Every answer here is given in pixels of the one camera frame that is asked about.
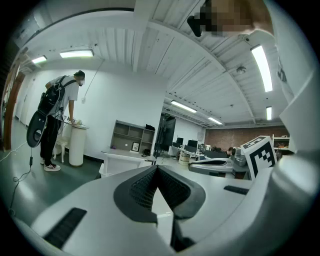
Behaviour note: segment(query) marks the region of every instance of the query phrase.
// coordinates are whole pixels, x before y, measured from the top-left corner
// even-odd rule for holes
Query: picture frame
[[[132,151],[139,152],[140,143],[134,142],[132,144]]]

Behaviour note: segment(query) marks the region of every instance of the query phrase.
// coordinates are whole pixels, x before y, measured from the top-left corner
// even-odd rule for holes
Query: computer monitor
[[[196,148],[198,146],[198,141],[197,140],[189,140],[188,146]]]
[[[176,138],[176,143],[182,145],[184,143],[184,138]]]

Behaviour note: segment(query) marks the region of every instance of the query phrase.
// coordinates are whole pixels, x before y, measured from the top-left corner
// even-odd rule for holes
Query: black cable
[[[18,178],[18,177],[13,177],[13,182],[17,182],[17,184],[16,184],[15,187],[14,187],[14,190],[13,190],[13,193],[12,193],[12,198],[11,198],[11,203],[10,203],[10,208],[9,208],[9,214],[12,215],[12,216],[15,216],[15,215],[16,215],[15,211],[12,209],[12,205],[13,205],[14,199],[15,199],[16,189],[17,189],[19,183],[22,182],[22,181],[24,181],[24,180],[27,178],[28,174],[31,172],[31,166],[32,166],[32,164],[33,164],[32,147],[30,147],[30,160],[29,160],[30,169],[29,169],[29,171],[28,171],[28,172],[25,172],[24,174],[22,174],[20,178]]]

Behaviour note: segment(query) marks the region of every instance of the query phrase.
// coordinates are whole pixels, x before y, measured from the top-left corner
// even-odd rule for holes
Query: ceiling
[[[276,75],[278,53],[272,36],[257,31],[225,38],[208,33],[195,37],[186,19],[199,11],[204,0],[150,2],[154,5],[144,5],[143,10],[136,5],[134,12],[100,11],[58,22],[25,44],[27,54],[30,60],[45,55],[51,61],[59,59],[61,51],[91,48],[96,58],[163,76],[168,83],[162,111],[205,128],[221,127],[208,117],[221,121],[223,128],[281,124],[279,114],[287,102]],[[270,92],[265,92],[250,51],[258,44],[269,64]],[[26,73],[37,68],[30,60],[21,67]],[[237,73],[240,66],[246,67],[246,73]],[[172,100],[197,113],[172,105]],[[268,106],[273,116],[269,122]]]

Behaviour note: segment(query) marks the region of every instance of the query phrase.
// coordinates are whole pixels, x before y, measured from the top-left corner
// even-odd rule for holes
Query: brick wall
[[[223,151],[229,147],[240,147],[242,144],[253,140],[260,135],[281,137],[289,135],[284,126],[272,126],[262,128],[239,128],[239,129],[207,129],[205,131],[204,144],[221,148]]]

